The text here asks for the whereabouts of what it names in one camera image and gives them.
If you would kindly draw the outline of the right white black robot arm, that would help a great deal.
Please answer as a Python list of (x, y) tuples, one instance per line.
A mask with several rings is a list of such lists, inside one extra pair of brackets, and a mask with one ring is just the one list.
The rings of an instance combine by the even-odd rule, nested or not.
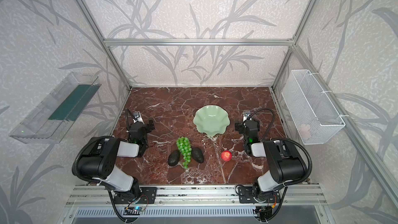
[(268, 171), (257, 178), (252, 189), (244, 187), (238, 195), (241, 203), (268, 202), (271, 196), (278, 200), (281, 189), (306, 181), (313, 169), (309, 152), (289, 138), (259, 139), (260, 124), (246, 120), (235, 124), (235, 131), (244, 137), (244, 151), (253, 157), (266, 158)]

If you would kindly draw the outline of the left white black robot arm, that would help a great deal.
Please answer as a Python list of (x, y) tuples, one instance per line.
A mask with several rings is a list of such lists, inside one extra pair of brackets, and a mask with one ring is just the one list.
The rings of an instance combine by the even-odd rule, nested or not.
[(72, 173), (88, 183), (103, 185), (127, 201), (138, 200), (142, 193), (138, 180), (116, 166), (118, 157), (140, 158), (144, 155), (147, 134), (155, 129), (153, 120), (147, 124), (133, 123), (128, 129), (128, 139), (113, 136), (92, 137), (78, 153)]

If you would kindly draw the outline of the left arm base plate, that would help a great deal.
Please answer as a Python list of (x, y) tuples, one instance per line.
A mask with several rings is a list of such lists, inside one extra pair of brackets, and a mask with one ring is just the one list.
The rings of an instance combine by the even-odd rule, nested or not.
[(141, 187), (138, 193), (115, 192), (115, 204), (154, 204), (157, 196), (157, 187)]

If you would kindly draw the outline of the red fake apple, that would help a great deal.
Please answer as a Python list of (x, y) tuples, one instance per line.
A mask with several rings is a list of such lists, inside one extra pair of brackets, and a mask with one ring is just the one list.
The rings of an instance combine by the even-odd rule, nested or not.
[(228, 151), (228, 150), (223, 151), (223, 152), (221, 153), (221, 159), (222, 159), (223, 161), (225, 161), (225, 162), (230, 161), (230, 160), (232, 159), (232, 153), (231, 153), (230, 151)]

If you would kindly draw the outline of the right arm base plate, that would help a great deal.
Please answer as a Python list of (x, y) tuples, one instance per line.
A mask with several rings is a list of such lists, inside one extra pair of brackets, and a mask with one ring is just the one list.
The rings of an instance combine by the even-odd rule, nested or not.
[(280, 202), (280, 193), (275, 191), (262, 192), (256, 191), (252, 186), (237, 185), (235, 192), (239, 198), (239, 202), (252, 204), (268, 204), (274, 205)]

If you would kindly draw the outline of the green fake grape bunch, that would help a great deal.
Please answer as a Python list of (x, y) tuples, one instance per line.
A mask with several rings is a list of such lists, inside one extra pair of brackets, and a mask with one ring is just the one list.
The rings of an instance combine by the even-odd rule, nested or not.
[(192, 147), (190, 140), (186, 137), (181, 137), (176, 142), (180, 154), (183, 156), (182, 166), (187, 169), (192, 157)]

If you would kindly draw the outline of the dark fake avocado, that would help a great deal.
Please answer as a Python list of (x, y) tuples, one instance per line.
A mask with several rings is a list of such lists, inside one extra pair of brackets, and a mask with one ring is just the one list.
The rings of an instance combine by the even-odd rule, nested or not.
[(198, 147), (192, 147), (191, 157), (197, 163), (203, 163), (205, 161), (203, 152)]
[(168, 157), (167, 163), (169, 167), (174, 167), (178, 165), (180, 160), (180, 151), (178, 149), (174, 150), (171, 152), (171, 154)]

